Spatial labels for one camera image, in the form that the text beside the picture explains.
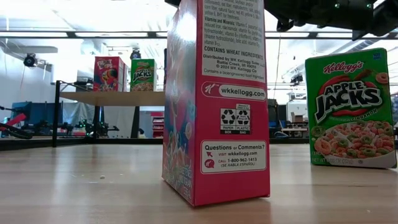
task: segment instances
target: white wall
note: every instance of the white wall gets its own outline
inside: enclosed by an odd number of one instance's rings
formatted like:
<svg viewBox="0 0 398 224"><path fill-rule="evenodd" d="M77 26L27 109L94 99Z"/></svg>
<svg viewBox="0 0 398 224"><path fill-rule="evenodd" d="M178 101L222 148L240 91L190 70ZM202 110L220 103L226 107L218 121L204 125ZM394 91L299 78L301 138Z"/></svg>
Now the white wall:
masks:
<svg viewBox="0 0 398 224"><path fill-rule="evenodd" d="M21 59L6 55L3 50L0 48L0 105L10 108L12 103L22 101L53 103L55 86L50 85L51 73L44 73L41 68L29 69ZM0 121L5 116L10 116L10 112L0 110Z"/></svg>

